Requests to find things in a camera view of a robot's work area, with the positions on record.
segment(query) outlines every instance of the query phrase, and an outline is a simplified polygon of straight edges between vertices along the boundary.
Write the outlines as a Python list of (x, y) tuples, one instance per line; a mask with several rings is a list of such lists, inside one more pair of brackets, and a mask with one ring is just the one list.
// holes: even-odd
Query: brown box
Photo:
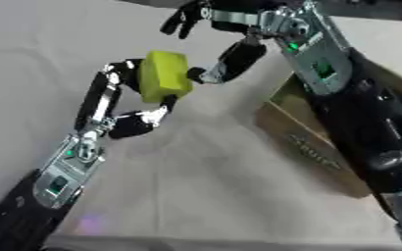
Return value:
[[(365, 66), (375, 72), (377, 81), (390, 86), (402, 101), (401, 76), (373, 62), (365, 62)], [(328, 139), (325, 129), (315, 119), (300, 84), (300, 79), (292, 75), (278, 87), (257, 112), (256, 124), (279, 142), (292, 146), (286, 148), (294, 149), (326, 170), (337, 182), (343, 184), (346, 194), (356, 198), (370, 195), (371, 191), (366, 184), (353, 173)]]

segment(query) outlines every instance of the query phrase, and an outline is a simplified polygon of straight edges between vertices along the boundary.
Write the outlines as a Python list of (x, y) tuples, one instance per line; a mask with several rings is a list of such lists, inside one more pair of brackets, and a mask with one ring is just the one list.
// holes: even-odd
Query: black robotic finger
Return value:
[(137, 93), (140, 93), (138, 71), (140, 70), (140, 65), (142, 61), (142, 59), (128, 59), (125, 62), (125, 65), (129, 68), (129, 71), (126, 74), (126, 78), (124, 79), (124, 84)]
[(181, 13), (182, 11), (177, 11), (173, 14), (165, 23), (162, 25), (160, 31), (167, 35), (172, 35), (176, 32), (176, 29), (181, 25)]
[(121, 139), (151, 132), (154, 129), (153, 125), (145, 123), (139, 113), (140, 111), (135, 111), (121, 115), (108, 135), (112, 139)]
[(107, 83), (108, 79), (104, 74), (98, 73), (96, 75), (80, 106), (79, 112), (77, 113), (75, 119), (75, 130), (81, 131), (84, 129), (89, 118), (92, 118), (97, 112), (99, 103), (105, 98), (110, 99), (105, 115), (111, 115), (121, 97), (122, 90), (117, 86), (114, 92), (105, 93), (107, 90)]
[(211, 71), (192, 68), (187, 77), (199, 83), (228, 82), (248, 71), (266, 53), (267, 47), (263, 44), (253, 45), (241, 41), (229, 47)]
[(178, 97), (176, 95), (168, 95), (163, 99), (160, 106), (166, 106), (169, 110), (169, 113), (171, 113), (174, 110), (174, 106), (176, 105), (176, 100), (178, 100)]
[(179, 38), (185, 39), (195, 25), (202, 20), (202, 0), (191, 1), (176, 11), (161, 27), (161, 32), (167, 35), (174, 34), (180, 27)]

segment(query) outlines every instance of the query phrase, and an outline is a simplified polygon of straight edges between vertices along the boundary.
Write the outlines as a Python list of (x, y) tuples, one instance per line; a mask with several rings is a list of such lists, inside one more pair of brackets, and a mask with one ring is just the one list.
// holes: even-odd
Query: white tablecloth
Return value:
[[(104, 64), (159, 49), (208, 67), (240, 39), (207, 23), (185, 41), (165, 36), (159, 27), (172, 12), (110, 0), (0, 0), (0, 198), (73, 130)], [(336, 22), (402, 75), (402, 23)], [(253, 126), (253, 112), (289, 73), (271, 44), (240, 79), (196, 86), (153, 133), (112, 142), (58, 234), (399, 247), (373, 198), (340, 194)], [(119, 110), (143, 107), (126, 91)]]

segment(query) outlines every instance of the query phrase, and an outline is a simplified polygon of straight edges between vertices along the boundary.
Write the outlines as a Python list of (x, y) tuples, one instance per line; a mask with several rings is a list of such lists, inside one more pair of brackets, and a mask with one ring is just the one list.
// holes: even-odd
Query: background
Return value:
[[(0, 0), (0, 199), (73, 130), (106, 63), (156, 49), (210, 67), (241, 38), (207, 23), (185, 41), (165, 36), (158, 30), (173, 12), (110, 0)], [(335, 21), (361, 52), (402, 75), (402, 22)], [(78, 250), (401, 249), (373, 198), (341, 194), (253, 125), (291, 74), (269, 47), (240, 79), (195, 86), (153, 133), (109, 142), (108, 161), (52, 242)], [(147, 107), (126, 91), (118, 109)]]

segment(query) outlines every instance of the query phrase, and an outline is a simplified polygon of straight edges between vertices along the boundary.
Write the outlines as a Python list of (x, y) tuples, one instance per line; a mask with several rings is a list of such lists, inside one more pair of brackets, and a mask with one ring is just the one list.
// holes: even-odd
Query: table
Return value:
[[(72, 131), (108, 62), (177, 51), (209, 67), (238, 34), (158, 31), (173, 10), (103, 0), (0, 0), (0, 198)], [(360, 51), (402, 75), (402, 23), (336, 18)], [(285, 156), (253, 113), (290, 67), (273, 44), (250, 72), (196, 86), (151, 134), (112, 142), (57, 234), (399, 247), (373, 198), (337, 192)], [(119, 111), (144, 108), (125, 92)]]

